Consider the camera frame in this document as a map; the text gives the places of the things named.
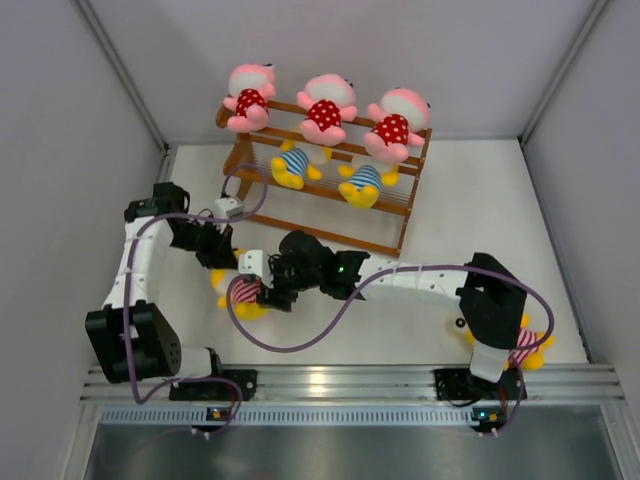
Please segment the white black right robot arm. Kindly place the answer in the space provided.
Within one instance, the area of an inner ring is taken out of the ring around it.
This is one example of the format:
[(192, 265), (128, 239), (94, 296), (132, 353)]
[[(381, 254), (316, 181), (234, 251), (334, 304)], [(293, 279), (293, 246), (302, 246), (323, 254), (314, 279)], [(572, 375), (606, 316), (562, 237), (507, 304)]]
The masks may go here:
[(344, 303), (397, 298), (458, 311), (474, 339), (466, 382), (480, 397), (503, 384), (527, 298), (524, 286), (489, 254), (476, 253), (463, 265), (410, 265), (364, 251), (332, 251), (302, 230), (287, 234), (275, 255), (243, 254), (240, 270), (259, 282), (260, 305), (283, 312), (310, 289)]

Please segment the yellow pink-striped toy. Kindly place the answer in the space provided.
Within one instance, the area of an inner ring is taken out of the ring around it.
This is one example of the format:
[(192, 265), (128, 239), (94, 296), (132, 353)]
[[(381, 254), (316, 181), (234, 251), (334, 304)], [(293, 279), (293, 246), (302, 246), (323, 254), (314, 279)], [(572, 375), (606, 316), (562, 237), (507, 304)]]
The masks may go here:
[[(544, 365), (544, 353), (550, 348), (555, 337), (551, 335), (540, 346), (532, 348), (531, 345), (539, 341), (544, 333), (529, 329), (530, 316), (524, 314), (522, 317), (517, 346), (523, 350), (515, 350), (511, 357), (523, 370), (537, 370)], [(464, 318), (451, 320), (446, 324), (446, 332), (454, 338), (462, 348), (471, 351), (474, 345), (474, 337), (469, 330)]]
[[(218, 295), (217, 307), (227, 308), (226, 293), (230, 282), (238, 275), (236, 269), (212, 269), (211, 286)], [(269, 313), (269, 309), (257, 303), (260, 289), (256, 283), (238, 282), (231, 289), (231, 306), (236, 317), (242, 321), (257, 320)]]

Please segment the yellow blue-striped toy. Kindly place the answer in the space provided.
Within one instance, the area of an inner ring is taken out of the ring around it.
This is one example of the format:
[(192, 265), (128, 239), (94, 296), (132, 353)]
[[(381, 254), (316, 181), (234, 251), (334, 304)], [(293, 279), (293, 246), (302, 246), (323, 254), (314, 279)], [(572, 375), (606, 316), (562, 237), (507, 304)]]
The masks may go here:
[(338, 191), (352, 207), (369, 209), (378, 201), (384, 186), (393, 187), (397, 184), (398, 170), (398, 164), (356, 155), (350, 163), (338, 167), (338, 173), (343, 179)]
[(281, 186), (301, 190), (306, 180), (319, 181), (322, 167), (332, 157), (332, 149), (292, 139), (284, 140), (279, 153), (271, 159), (271, 174)]

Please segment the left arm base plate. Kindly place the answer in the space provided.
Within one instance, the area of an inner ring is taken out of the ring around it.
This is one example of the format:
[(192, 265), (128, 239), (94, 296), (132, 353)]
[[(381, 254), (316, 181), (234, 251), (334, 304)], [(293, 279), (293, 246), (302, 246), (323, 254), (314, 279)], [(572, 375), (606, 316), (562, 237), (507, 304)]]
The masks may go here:
[(181, 382), (172, 386), (169, 393), (171, 401), (196, 402), (218, 401), (232, 402), (241, 399), (251, 400), (258, 385), (258, 371), (254, 369), (225, 369), (222, 372), (225, 382)]

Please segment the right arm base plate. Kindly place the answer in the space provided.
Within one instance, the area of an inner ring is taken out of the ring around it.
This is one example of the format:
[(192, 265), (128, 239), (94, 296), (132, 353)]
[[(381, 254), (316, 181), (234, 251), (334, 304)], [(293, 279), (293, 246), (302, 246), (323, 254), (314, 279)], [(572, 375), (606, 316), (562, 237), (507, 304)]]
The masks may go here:
[(520, 372), (509, 368), (502, 373), (497, 383), (483, 380), (470, 373), (468, 368), (441, 368), (434, 371), (438, 400), (453, 403), (481, 400), (526, 399), (527, 391)]

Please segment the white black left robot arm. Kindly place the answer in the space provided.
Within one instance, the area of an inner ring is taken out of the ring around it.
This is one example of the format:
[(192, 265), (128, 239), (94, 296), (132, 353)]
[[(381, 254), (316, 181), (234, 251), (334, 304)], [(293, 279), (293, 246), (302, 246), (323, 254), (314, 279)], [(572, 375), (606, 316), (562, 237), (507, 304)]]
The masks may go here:
[(160, 276), (171, 249), (195, 255), (207, 270), (237, 267), (227, 223), (188, 216), (190, 194), (157, 183), (147, 199), (124, 212), (125, 243), (118, 272), (103, 306), (87, 314), (85, 330), (106, 380), (187, 378), (204, 399), (226, 386), (219, 358), (209, 347), (187, 347), (157, 303)]

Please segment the pink red-dotted toy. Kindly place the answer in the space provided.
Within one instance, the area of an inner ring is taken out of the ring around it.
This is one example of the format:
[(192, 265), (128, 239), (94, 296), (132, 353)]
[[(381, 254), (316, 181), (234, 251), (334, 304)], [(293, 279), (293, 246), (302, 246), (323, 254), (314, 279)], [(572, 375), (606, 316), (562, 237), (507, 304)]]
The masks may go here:
[(301, 135), (309, 142), (333, 147), (346, 139), (344, 121), (357, 116), (353, 84), (335, 73), (310, 79), (297, 93), (297, 105), (306, 111), (300, 123)]
[(231, 73), (228, 96), (223, 105), (232, 112), (227, 128), (234, 133), (264, 129), (269, 122), (268, 102), (275, 96), (275, 67), (268, 64), (243, 64)]
[(431, 107), (416, 91), (397, 87), (371, 103), (367, 115), (374, 126), (363, 137), (365, 150), (377, 161), (399, 164), (409, 157), (410, 147), (424, 145), (419, 132), (430, 122)]

